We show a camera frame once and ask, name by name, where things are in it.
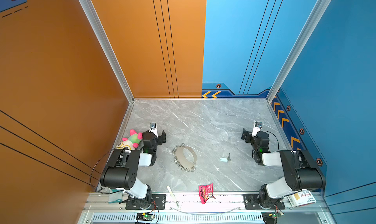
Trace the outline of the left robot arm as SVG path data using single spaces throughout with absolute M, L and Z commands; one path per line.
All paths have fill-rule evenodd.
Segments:
M 159 145 L 166 143 L 166 133 L 158 135 L 157 128 L 138 133 L 130 130 L 114 149 L 101 174 L 100 184 L 117 192 L 127 193 L 130 205 L 140 209 L 154 208 L 151 187 L 138 178 L 139 167 L 151 167 L 157 159 Z

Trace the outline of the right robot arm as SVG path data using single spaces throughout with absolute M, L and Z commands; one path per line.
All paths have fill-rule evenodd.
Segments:
M 252 158 L 260 166 L 282 167 L 284 175 L 261 186 L 258 194 L 243 196 L 246 209 L 284 209 L 283 198 L 303 190 L 324 189 L 326 178 L 308 150 L 269 151 L 269 133 L 242 130 L 241 138 L 252 145 Z

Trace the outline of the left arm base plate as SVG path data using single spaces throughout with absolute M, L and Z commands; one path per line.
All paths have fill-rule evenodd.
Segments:
M 152 210 L 158 208 L 158 210 L 164 210 L 166 205 L 165 194 L 152 194 L 145 199 L 130 198 L 126 203 L 126 210 Z

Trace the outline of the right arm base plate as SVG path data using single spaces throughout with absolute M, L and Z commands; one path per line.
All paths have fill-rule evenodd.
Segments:
M 272 199 L 268 196 L 261 198 L 259 194 L 243 194 L 243 201 L 246 210 L 284 210 L 286 208 L 283 199 Z

